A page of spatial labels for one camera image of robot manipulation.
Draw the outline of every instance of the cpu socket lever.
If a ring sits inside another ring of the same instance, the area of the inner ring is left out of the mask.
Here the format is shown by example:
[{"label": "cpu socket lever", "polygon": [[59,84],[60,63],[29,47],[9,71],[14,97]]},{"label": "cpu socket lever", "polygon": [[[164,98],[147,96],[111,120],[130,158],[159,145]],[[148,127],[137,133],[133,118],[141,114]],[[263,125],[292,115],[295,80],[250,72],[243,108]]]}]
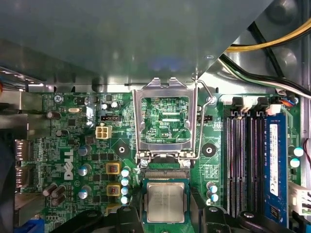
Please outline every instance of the cpu socket lever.
[{"label": "cpu socket lever", "polygon": [[[196,129],[196,106],[197,106],[197,86],[188,88],[177,78],[170,78],[168,85],[161,85],[159,78],[154,78],[141,90],[133,91],[135,131],[137,142],[136,163],[141,159],[151,162],[155,157],[174,157],[177,161],[196,159],[195,156],[195,129]],[[190,132],[190,139],[183,143],[156,144],[146,143],[141,140],[141,135],[145,129],[145,122],[142,117],[142,100],[144,98],[176,98],[187,97],[189,100],[189,117],[185,121],[185,126]]]}]

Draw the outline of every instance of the white connector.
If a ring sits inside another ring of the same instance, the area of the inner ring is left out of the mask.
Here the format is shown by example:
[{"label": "white connector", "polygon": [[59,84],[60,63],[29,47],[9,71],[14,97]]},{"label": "white connector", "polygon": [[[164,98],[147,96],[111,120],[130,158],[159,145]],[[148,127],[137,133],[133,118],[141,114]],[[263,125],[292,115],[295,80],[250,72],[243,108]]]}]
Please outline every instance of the white connector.
[{"label": "white connector", "polygon": [[109,139],[112,134],[112,126],[97,126],[95,129],[95,137],[97,139]]},{"label": "white connector", "polygon": [[252,100],[252,98],[248,97],[248,96],[243,96],[243,107],[241,109],[241,112],[246,113],[252,107],[253,107],[253,100]]},{"label": "white connector", "polygon": [[274,116],[281,112],[281,104],[270,104],[270,106],[267,108],[266,112],[268,116]]},{"label": "white connector", "polygon": [[299,215],[311,216],[311,190],[288,182],[289,208]]}]

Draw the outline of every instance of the dell logo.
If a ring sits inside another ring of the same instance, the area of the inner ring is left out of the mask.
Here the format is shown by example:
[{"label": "dell logo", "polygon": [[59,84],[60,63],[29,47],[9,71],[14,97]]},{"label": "dell logo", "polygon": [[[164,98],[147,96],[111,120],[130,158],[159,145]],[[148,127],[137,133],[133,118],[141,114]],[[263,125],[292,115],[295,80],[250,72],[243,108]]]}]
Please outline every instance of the dell logo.
[{"label": "dell logo", "polygon": [[68,158],[65,158],[65,174],[64,174],[64,180],[66,181],[72,181],[73,180],[73,149],[71,149],[69,152],[65,152],[65,156],[68,156]]}]

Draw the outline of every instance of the sticker label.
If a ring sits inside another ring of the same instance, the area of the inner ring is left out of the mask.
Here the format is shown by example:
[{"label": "sticker label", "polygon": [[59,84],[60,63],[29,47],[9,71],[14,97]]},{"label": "sticker label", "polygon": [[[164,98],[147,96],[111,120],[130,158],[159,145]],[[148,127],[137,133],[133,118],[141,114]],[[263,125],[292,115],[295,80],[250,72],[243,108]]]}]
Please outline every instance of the sticker label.
[{"label": "sticker label", "polygon": [[270,125],[270,192],[278,197],[278,125]]}]

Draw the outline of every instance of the electrolytic capacitor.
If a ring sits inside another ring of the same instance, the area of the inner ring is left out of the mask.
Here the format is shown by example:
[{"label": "electrolytic capacitor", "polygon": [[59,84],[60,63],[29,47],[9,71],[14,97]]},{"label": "electrolytic capacitor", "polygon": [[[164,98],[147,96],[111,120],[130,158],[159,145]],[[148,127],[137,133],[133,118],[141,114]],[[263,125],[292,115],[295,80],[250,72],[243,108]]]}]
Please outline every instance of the electrolytic capacitor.
[{"label": "electrolytic capacitor", "polygon": [[292,168],[297,168],[300,166],[300,161],[297,158],[294,158],[290,161],[290,165]]},{"label": "electrolytic capacitor", "polygon": [[119,103],[116,101],[112,101],[111,103],[111,108],[113,109],[118,109],[120,107]]},{"label": "electrolytic capacitor", "polygon": [[208,182],[206,184],[206,188],[212,193],[217,193],[218,190],[217,186],[213,182]]},{"label": "electrolytic capacitor", "polygon": [[88,185],[84,185],[78,193],[78,197],[82,200],[86,199],[91,193],[92,189]]},{"label": "electrolytic capacitor", "polygon": [[304,154],[304,151],[301,147],[296,147],[294,149],[294,155],[297,157],[301,157]]},{"label": "electrolytic capacitor", "polygon": [[109,103],[103,103],[103,104],[102,104],[102,110],[108,111],[109,108],[110,108],[110,104],[109,104]]},{"label": "electrolytic capacitor", "polygon": [[51,183],[50,186],[46,187],[42,194],[45,196],[45,197],[48,197],[49,195],[51,195],[51,193],[57,189],[57,184],[55,183]]},{"label": "electrolytic capacitor", "polygon": [[78,169],[78,174],[80,176],[86,176],[90,171],[92,167],[89,164],[83,164],[81,167]]},{"label": "electrolytic capacitor", "polygon": [[212,202],[217,202],[219,199],[219,196],[217,194],[212,193],[211,191],[207,191],[206,195],[208,198],[211,199]]},{"label": "electrolytic capacitor", "polygon": [[80,156],[89,155],[92,152],[92,147],[90,145],[84,145],[78,148],[78,154]]},{"label": "electrolytic capacitor", "polygon": [[128,188],[127,188],[127,187],[123,187],[123,188],[121,189],[121,194],[122,194],[122,195],[127,195],[127,194],[128,194]]},{"label": "electrolytic capacitor", "polygon": [[128,184],[129,184],[128,178],[123,178],[123,179],[121,180],[121,185],[122,185],[122,186],[128,186]]},{"label": "electrolytic capacitor", "polygon": [[64,194],[60,195],[58,198],[52,199],[52,206],[60,205],[64,200],[66,200],[66,196]]},{"label": "electrolytic capacitor", "polygon": [[66,187],[63,185],[60,185],[57,189],[55,189],[51,196],[52,198],[58,198],[60,195],[62,195],[66,191]]},{"label": "electrolytic capacitor", "polygon": [[121,197],[121,203],[126,205],[128,203],[128,198],[126,196]]},{"label": "electrolytic capacitor", "polygon": [[51,119],[51,120],[59,120],[62,115],[60,115],[59,112],[52,112],[52,111],[48,111],[46,114],[47,119]]},{"label": "electrolytic capacitor", "polygon": [[130,168],[129,167],[124,167],[121,171],[122,177],[128,177],[130,175]]}]

